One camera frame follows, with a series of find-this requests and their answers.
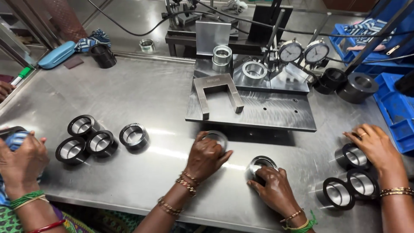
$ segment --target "red bangle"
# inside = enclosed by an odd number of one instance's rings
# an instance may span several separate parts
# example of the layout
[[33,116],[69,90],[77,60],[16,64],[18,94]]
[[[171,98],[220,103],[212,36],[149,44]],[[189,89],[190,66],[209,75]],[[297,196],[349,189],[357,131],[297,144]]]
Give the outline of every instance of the red bangle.
[[52,228],[55,228],[55,227],[57,227],[57,226],[59,226],[59,225],[62,225],[65,221],[66,221],[65,219],[62,219],[62,220],[60,220],[59,222],[52,223],[52,224],[50,224],[50,225],[48,225],[48,226],[45,226],[45,227],[42,227],[42,228],[40,228],[40,229],[37,229],[37,230],[31,231],[31,232],[29,232],[29,233],[40,233],[40,232],[44,232],[44,231],[50,230],[50,229],[52,229]]

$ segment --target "green thread bracelet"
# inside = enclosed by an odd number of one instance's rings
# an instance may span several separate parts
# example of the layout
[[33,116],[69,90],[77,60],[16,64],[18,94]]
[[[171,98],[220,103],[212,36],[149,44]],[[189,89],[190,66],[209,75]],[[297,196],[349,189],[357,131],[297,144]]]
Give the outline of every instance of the green thread bracelet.
[[290,230],[290,233],[306,233],[308,230],[310,230],[313,227],[313,225],[318,223],[318,221],[316,221],[316,217],[313,214],[312,210],[310,210],[310,213],[311,213],[313,219],[309,220],[308,224],[305,227],[303,227],[302,229],[292,229],[289,226],[286,226],[286,227],[282,226],[283,229]]
[[16,200],[11,201],[10,202],[10,207],[12,209],[14,209],[14,208],[18,207],[19,205],[25,203],[26,201],[31,200],[33,198],[36,198],[38,196],[41,196],[43,194],[44,194],[43,190],[38,190],[38,191],[34,191],[34,192],[31,192],[31,193],[25,194],[24,196],[19,197]]

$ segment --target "stainless steel table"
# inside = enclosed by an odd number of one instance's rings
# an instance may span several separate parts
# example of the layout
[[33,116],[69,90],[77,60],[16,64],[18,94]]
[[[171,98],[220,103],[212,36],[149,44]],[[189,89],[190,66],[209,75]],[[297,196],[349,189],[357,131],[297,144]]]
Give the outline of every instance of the stainless steel table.
[[[20,125],[48,138],[51,162],[41,187],[51,200],[148,214],[185,167],[196,133],[206,127],[184,120],[194,60],[118,57],[118,63],[105,70],[92,58],[82,59],[85,63],[74,69],[60,65],[27,80],[0,109],[0,125]],[[330,213],[319,208],[313,193],[316,182],[343,172],[334,160],[335,149],[347,142],[343,131],[368,122],[388,133],[374,99],[353,105],[313,90],[308,97],[315,133],[262,131],[267,133],[263,143],[229,138],[228,149],[234,154],[202,184],[179,220],[257,233],[282,232],[277,215],[246,185],[246,166],[255,156],[265,155],[286,169],[299,205],[308,216],[309,209],[316,214],[318,233],[381,232],[379,206],[358,202],[350,211]],[[55,149],[69,137],[67,124],[81,114],[92,115],[115,136],[126,124],[141,123],[151,145],[138,155],[120,145],[107,159],[90,157],[82,165],[66,166],[56,160]],[[255,135],[252,128],[237,130],[239,138],[263,136]]]

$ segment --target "blue striped cloth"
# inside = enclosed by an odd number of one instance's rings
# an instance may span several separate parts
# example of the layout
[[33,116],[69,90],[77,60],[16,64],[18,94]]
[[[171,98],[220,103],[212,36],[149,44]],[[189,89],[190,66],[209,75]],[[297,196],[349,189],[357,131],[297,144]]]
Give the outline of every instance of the blue striped cloth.
[[[344,29],[350,35],[376,35],[385,25],[387,22],[384,22],[379,19],[366,19],[358,24],[346,26]],[[390,41],[392,36],[386,37],[381,44],[386,44]],[[368,42],[370,42],[373,37],[355,37],[356,45],[365,46]]]
[[[11,151],[15,151],[19,149],[19,147],[22,145],[24,139],[27,137],[28,134],[29,132],[27,131],[19,131],[17,133],[14,133],[8,136],[5,143],[10,148]],[[37,177],[38,183],[40,182],[41,176],[42,174],[40,174]],[[4,181],[1,175],[0,175],[0,205],[10,206],[10,199],[6,195]]]
[[75,45],[75,51],[86,53],[95,44],[107,44],[109,48],[111,47],[108,35],[99,28],[93,31],[89,37],[80,39]]

